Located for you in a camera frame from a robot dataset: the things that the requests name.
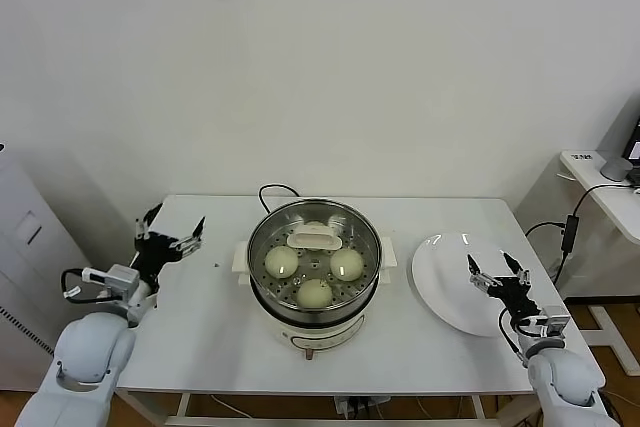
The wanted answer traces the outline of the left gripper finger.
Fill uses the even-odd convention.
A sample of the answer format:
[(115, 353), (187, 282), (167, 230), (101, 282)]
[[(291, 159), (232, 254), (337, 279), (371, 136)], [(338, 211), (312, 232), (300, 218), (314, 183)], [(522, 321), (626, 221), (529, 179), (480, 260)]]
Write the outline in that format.
[(202, 237), (205, 227), (205, 219), (206, 217), (203, 216), (190, 236), (173, 241), (170, 244), (170, 248), (173, 251), (180, 253), (193, 253), (197, 251), (201, 247), (203, 242)]
[(163, 203), (157, 204), (155, 207), (149, 209), (143, 217), (138, 218), (135, 221), (135, 240), (149, 240), (155, 238), (158, 233), (150, 229), (151, 224), (160, 212)]

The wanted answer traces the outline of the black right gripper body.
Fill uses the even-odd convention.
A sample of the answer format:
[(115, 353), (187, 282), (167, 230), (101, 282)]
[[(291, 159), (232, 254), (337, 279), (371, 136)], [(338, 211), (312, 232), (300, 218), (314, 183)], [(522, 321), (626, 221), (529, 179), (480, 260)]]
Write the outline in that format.
[(503, 302), (512, 320), (537, 316), (541, 310), (528, 297), (531, 285), (522, 283), (517, 277), (496, 277), (494, 283), (487, 288), (490, 297)]

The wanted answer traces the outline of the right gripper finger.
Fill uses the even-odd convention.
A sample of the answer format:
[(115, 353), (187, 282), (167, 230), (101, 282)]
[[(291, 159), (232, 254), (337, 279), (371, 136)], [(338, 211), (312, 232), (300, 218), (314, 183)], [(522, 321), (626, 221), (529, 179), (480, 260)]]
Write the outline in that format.
[(493, 285), (493, 278), (480, 270), (478, 264), (470, 254), (467, 255), (467, 261), (470, 272), (470, 282), (482, 292), (487, 292)]
[(525, 270), (521, 266), (519, 261), (516, 260), (514, 257), (512, 257), (509, 253), (502, 252), (502, 255), (503, 255), (503, 258), (504, 258), (507, 266), (509, 267), (511, 272), (516, 276), (516, 278), (518, 279), (519, 283), (521, 285), (524, 285), (524, 286), (529, 286), (530, 285), (530, 273), (529, 273), (529, 271)]

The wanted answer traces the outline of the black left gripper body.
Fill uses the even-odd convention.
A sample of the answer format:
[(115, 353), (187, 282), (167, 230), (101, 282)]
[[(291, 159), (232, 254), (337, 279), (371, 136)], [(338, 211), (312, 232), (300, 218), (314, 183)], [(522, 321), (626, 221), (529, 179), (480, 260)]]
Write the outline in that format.
[(157, 232), (148, 237), (134, 239), (136, 256), (130, 267), (139, 273), (140, 280), (147, 284), (151, 292), (159, 289), (158, 276), (167, 263), (181, 260), (181, 252), (177, 248), (179, 240)]

